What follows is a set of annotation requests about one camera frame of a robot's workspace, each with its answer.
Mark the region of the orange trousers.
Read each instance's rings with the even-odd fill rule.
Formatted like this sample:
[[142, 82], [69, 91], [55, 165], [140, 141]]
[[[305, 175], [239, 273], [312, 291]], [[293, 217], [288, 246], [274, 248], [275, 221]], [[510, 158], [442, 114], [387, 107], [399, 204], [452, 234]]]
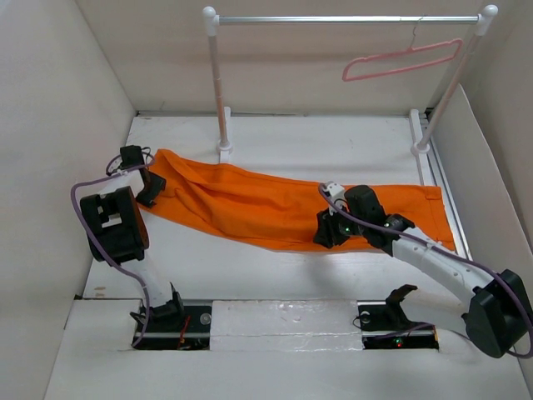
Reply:
[[[328, 250], [313, 242], [316, 215], [327, 209], [318, 182], [208, 164], [159, 149], [150, 172], [166, 179], [156, 205], [160, 218], [221, 238], [280, 252], [347, 253], [371, 250], [362, 237]], [[442, 191], [434, 186], [372, 185], [387, 213], [410, 219], [431, 239], [456, 250]]]

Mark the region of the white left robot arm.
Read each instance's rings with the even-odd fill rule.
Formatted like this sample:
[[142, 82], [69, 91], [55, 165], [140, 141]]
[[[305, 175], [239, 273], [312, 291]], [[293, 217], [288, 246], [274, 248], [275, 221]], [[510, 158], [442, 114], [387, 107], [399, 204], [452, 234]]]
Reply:
[[147, 255], [149, 237], [140, 207], [153, 208], [166, 180], [151, 172], [152, 155], [140, 146], [122, 147], [107, 166], [107, 185], [96, 194], [76, 200], [95, 260], [135, 278], [147, 293], [147, 304], [133, 313], [139, 322], [177, 330], [185, 322], [185, 308], [178, 291], [164, 287], [154, 274]]

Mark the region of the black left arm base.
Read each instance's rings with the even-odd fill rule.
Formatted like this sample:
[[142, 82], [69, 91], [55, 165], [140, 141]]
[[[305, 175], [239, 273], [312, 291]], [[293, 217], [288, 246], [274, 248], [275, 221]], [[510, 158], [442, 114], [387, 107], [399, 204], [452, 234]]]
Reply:
[[156, 325], [149, 322], [147, 331], [135, 346], [137, 350], [203, 351], [210, 347], [212, 305], [185, 305], [185, 317], [178, 324]]

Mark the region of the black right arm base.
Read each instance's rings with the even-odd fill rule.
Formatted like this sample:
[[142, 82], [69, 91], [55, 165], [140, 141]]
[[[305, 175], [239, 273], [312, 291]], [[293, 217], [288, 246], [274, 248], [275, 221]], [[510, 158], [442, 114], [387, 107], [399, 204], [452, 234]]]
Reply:
[[401, 303], [417, 286], [405, 284], [385, 300], [358, 300], [352, 325], [361, 331], [364, 350], [404, 350], [440, 348], [433, 325], [412, 322]]

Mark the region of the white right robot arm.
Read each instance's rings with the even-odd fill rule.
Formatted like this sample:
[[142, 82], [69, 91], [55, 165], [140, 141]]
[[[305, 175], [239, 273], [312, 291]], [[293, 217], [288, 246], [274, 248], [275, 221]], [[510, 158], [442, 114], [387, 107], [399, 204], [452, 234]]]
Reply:
[[417, 329], [437, 326], [468, 338], [492, 358], [512, 354], [523, 337], [531, 338], [532, 306], [518, 274], [509, 269], [494, 272], [446, 249], [408, 218], [385, 212], [366, 185], [346, 189], [327, 182], [318, 192], [328, 207], [316, 215], [314, 243], [332, 249], [362, 238], [456, 297], [454, 302], [440, 302], [404, 284], [381, 301], [377, 319], [372, 319], [367, 303], [359, 302], [361, 330], [378, 332], [378, 339], [391, 343]]

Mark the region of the pink clothes hanger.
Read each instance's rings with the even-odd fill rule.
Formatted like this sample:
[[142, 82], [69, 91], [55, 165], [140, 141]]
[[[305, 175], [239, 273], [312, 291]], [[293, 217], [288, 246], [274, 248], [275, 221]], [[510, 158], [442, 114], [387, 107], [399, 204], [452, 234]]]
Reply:
[[344, 67], [341, 80], [350, 83], [383, 78], [453, 61], [464, 45], [459, 37], [416, 46], [417, 28], [425, 19], [426, 16], [423, 15], [415, 22], [408, 47], [400, 51], [354, 58]]

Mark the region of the white clothes rack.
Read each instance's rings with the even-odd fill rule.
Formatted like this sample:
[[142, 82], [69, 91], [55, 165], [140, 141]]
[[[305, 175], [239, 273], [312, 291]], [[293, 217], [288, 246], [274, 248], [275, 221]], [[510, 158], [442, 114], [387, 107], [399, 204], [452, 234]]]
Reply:
[[214, 7], [208, 6], [202, 9], [202, 19], [205, 26], [208, 48], [210, 54], [210, 63], [212, 70], [212, 82], [214, 87], [214, 98], [216, 103], [217, 123], [219, 130], [219, 141], [217, 151], [219, 153], [219, 162], [227, 163], [231, 159], [233, 149], [232, 129], [228, 123], [231, 120], [232, 110], [224, 104], [222, 94], [222, 76], [220, 72], [220, 61], [217, 46], [217, 29], [220, 26], [230, 25], [257, 25], [257, 24], [350, 24], [350, 25], [367, 25], [367, 24], [409, 24], [418, 27], [421, 24], [445, 24], [445, 25], [472, 25], [476, 29], [467, 43], [466, 47], [459, 47], [457, 52], [461, 55], [461, 60], [456, 66], [446, 90], [441, 96], [441, 100], [431, 114], [431, 120], [428, 128], [421, 125], [420, 113], [412, 109], [408, 114], [413, 144], [411, 146], [412, 157], [416, 161], [417, 172], [420, 184], [432, 183], [431, 177], [424, 174], [424, 164], [430, 163], [428, 154], [432, 149], [431, 139], [442, 115], [444, 114], [454, 92], [459, 86], [461, 76], [476, 52], [481, 39], [487, 31], [496, 16], [499, 8], [494, 4], [486, 5], [475, 16], [265, 16], [265, 17], [228, 17], [221, 16]]

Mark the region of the white foam block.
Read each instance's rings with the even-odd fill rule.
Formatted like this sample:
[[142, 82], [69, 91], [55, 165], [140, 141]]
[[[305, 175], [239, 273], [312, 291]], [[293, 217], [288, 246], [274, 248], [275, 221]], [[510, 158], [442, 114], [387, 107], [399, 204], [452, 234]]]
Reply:
[[210, 349], [218, 352], [343, 353], [363, 349], [349, 300], [216, 301]]

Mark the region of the aluminium side rail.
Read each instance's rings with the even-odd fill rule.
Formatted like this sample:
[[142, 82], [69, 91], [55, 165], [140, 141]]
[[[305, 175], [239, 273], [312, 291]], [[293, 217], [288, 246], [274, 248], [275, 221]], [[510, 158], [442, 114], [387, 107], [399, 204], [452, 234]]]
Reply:
[[471, 259], [470, 246], [461, 223], [461, 218], [457, 211], [444, 166], [433, 138], [429, 141], [429, 151], [426, 154], [426, 157], [429, 164], [429, 169], [431, 171], [432, 181], [442, 191], [446, 218], [451, 228], [454, 244], [456, 246], [456, 252], [461, 257]]

